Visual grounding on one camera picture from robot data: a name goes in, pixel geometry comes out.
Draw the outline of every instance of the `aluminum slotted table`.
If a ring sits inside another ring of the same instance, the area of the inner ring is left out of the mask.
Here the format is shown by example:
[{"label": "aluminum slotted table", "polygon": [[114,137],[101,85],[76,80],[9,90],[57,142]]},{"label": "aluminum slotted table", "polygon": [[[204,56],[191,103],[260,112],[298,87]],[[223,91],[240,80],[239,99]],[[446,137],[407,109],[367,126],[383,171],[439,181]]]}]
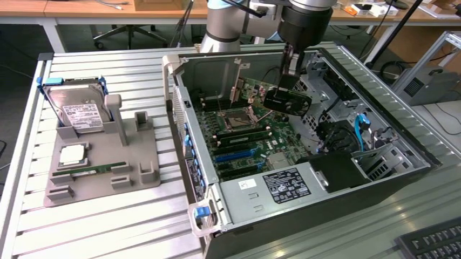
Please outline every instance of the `aluminum slotted table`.
[{"label": "aluminum slotted table", "polygon": [[[347,66],[386,108],[443,163],[379,205],[279,239],[232,258],[399,258],[392,239],[461,215],[459,151],[407,107],[343,47],[319,45]],[[281,49],[283,44],[243,50]],[[38,61],[37,77],[102,75],[122,98],[121,116],[153,118],[161,185],[54,208],[42,207],[56,137],[56,116],[32,84],[0,203],[1,258],[201,258],[191,234],[187,198],[163,101],[161,57],[195,48],[54,54]]]}]

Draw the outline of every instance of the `hard drive label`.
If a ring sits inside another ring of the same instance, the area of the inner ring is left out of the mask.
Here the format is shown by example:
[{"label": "hard drive label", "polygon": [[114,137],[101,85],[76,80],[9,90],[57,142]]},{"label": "hard drive label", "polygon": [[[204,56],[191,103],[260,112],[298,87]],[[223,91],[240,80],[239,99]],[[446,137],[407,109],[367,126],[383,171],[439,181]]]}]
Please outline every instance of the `hard drive label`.
[{"label": "hard drive label", "polygon": [[291,168],[263,176],[273,201],[280,204],[307,196],[310,190],[298,169]]},{"label": "hard drive label", "polygon": [[62,109],[76,130],[101,127],[102,120],[100,119],[96,104],[68,105],[62,106]]}]

